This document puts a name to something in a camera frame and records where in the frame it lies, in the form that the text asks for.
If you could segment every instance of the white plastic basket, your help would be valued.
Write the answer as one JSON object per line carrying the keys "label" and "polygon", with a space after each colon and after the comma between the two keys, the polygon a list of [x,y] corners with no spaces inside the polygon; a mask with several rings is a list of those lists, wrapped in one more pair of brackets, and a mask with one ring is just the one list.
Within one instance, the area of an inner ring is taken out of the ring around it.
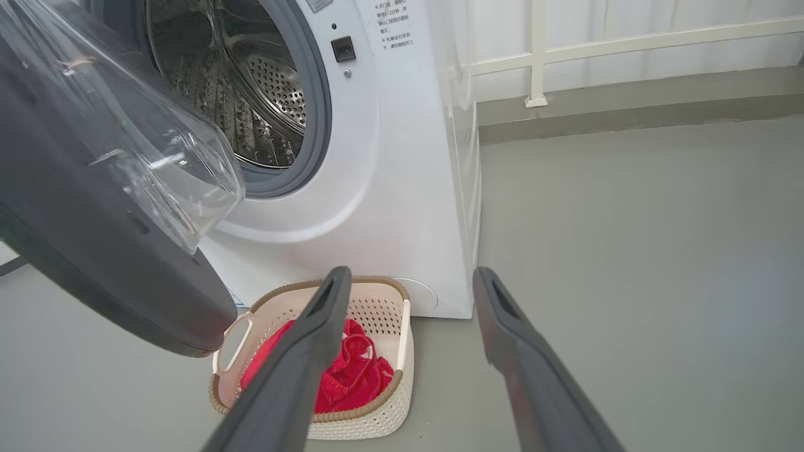
{"label": "white plastic basket", "polygon": [[[220,365],[220,351],[212,357],[209,399],[222,414],[240,396],[240,378],[266,339],[299,315],[320,286],[320,281],[281,287],[260,298],[224,333],[224,342],[240,322],[248,329],[228,368]],[[307,437],[347,440],[377,438],[400,428],[408,416],[413,388],[413,335],[408,293],[385,277],[352,278],[348,318],[366,331],[379,356],[394,368],[391,383],[376,399],[357,409],[314,414]]]}

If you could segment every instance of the white wall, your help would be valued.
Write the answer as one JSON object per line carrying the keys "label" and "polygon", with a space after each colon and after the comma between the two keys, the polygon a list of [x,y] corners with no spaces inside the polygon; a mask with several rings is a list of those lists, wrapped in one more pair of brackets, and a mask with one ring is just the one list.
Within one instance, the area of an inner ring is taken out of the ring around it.
{"label": "white wall", "polygon": [[[603,40],[607,0],[548,0],[547,46]],[[608,39],[668,31],[673,0],[608,0]],[[739,23],[748,0],[678,0],[677,30]],[[477,60],[530,51],[530,0],[474,0]],[[749,21],[804,14],[804,0],[755,0]],[[791,66],[804,52],[804,34],[695,44],[548,64],[544,91],[705,72]],[[530,68],[476,76],[478,101],[530,93]]]}

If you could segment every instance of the gray baseboard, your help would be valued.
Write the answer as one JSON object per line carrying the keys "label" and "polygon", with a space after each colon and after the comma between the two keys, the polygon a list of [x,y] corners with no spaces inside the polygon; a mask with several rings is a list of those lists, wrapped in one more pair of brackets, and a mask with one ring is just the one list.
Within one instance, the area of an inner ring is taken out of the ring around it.
{"label": "gray baseboard", "polygon": [[478,104],[481,144],[804,115],[804,67],[644,80]]}

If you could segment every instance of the white washing machine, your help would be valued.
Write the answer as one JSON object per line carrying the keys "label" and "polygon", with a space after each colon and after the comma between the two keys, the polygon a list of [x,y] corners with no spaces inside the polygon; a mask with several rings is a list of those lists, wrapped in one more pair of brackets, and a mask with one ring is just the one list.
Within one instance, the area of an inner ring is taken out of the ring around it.
{"label": "white washing machine", "polygon": [[[238,154],[247,198],[200,246],[237,301],[348,265],[398,278],[414,315],[472,316],[481,177],[468,0],[88,7]],[[216,39],[230,68],[216,66]],[[225,98],[223,84],[243,96]]]}

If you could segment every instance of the gray floor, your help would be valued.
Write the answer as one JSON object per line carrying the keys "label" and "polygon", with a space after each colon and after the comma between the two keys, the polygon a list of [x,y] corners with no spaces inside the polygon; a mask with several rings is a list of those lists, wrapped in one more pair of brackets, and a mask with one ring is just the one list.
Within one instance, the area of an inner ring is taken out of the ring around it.
{"label": "gray floor", "polygon": [[[481,260],[628,450],[802,450],[804,120],[482,150]],[[30,267],[0,278],[0,450],[197,450],[208,360],[120,331]],[[416,319],[411,412],[307,450],[516,450],[475,321]]]}

